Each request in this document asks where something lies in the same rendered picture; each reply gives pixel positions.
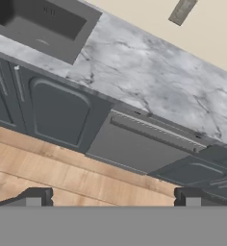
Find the grey dishwasher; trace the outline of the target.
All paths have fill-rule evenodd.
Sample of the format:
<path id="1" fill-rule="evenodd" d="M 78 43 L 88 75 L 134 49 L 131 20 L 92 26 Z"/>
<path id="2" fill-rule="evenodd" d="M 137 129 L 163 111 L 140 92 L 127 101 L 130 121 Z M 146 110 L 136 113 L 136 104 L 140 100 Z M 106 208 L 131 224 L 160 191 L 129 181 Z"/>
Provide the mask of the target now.
<path id="1" fill-rule="evenodd" d="M 160 126 L 172 133 L 185 136 L 193 141 L 206 145 L 210 143 L 202 138 L 197 138 L 174 125 L 161 120 L 147 117 L 139 111 L 130 111 L 122 106 L 114 106 L 101 126 L 94 141 L 91 143 L 87 155 L 92 159 L 99 160 L 131 172 L 145 175 L 160 169 L 176 160 L 191 156 L 188 152 L 159 142 L 151 137 L 133 133 L 130 130 L 115 126 L 111 123 L 114 115 L 135 118 L 146 123 Z"/>

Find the grey wall outlet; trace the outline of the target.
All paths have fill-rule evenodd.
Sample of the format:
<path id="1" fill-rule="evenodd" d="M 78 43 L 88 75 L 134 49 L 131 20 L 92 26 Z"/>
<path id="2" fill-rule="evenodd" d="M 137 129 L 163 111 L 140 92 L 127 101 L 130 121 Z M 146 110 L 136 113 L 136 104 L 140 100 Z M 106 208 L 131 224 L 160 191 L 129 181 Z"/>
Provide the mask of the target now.
<path id="1" fill-rule="evenodd" d="M 179 0 L 168 20 L 181 26 L 193 7 L 196 5 L 197 1 L 198 0 Z"/>

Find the dark grey sink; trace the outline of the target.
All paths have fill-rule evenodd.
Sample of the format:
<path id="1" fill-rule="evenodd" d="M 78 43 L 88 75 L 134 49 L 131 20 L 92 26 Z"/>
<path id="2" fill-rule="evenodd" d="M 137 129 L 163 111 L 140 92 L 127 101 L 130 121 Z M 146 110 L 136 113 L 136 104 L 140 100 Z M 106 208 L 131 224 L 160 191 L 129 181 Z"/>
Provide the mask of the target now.
<path id="1" fill-rule="evenodd" d="M 0 35 L 73 64 L 101 15 L 80 0 L 0 0 Z"/>

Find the dark grey drawer front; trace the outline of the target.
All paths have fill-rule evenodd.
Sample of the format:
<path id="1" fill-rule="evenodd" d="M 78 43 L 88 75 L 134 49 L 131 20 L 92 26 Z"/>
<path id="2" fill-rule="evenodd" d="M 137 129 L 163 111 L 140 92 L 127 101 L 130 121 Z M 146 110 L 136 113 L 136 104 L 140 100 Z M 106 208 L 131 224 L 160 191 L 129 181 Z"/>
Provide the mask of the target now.
<path id="1" fill-rule="evenodd" d="M 227 178 L 227 168 L 193 156 L 176 160 L 148 176 L 176 185 L 197 185 Z"/>
<path id="2" fill-rule="evenodd" d="M 204 188 L 204 191 L 214 198 L 218 198 L 222 202 L 227 203 L 227 184 L 207 187 Z"/>

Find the dark grey cupboard door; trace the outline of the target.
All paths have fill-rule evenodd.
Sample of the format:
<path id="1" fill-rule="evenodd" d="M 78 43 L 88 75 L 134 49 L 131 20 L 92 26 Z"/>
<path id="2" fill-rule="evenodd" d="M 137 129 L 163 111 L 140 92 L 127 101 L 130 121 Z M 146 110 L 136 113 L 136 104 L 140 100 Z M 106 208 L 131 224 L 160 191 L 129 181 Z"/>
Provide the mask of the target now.
<path id="1" fill-rule="evenodd" d="M 21 101 L 12 63 L 10 70 L 28 135 L 85 153 L 112 104 L 100 97 L 20 66 L 25 94 Z"/>
<path id="2" fill-rule="evenodd" d="M 26 128 L 9 63 L 0 58 L 0 67 L 8 91 L 6 96 L 0 85 L 0 127 L 25 134 Z"/>

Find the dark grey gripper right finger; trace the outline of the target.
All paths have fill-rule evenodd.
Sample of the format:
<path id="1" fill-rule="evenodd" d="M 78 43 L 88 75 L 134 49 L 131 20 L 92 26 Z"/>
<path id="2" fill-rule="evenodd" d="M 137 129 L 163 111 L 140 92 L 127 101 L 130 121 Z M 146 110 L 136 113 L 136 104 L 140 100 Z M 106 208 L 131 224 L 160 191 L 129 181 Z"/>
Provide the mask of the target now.
<path id="1" fill-rule="evenodd" d="M 174 206 L 206 207 L 227 206 L 227 202 L 213 198 L 198 188 L 177 187 L 174 189 Z"/>

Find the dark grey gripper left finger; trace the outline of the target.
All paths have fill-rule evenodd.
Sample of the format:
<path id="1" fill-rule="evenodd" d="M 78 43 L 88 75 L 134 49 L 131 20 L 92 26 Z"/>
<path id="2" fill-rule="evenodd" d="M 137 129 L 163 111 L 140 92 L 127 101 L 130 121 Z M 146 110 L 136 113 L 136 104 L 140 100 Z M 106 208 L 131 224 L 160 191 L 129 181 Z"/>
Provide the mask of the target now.
<path id="1" fill-rule="evenodd" d="M 0 207 L 53 207 L 53 195 L 51 187 L 29 187 L 15 197 L 0 201 Z"/>

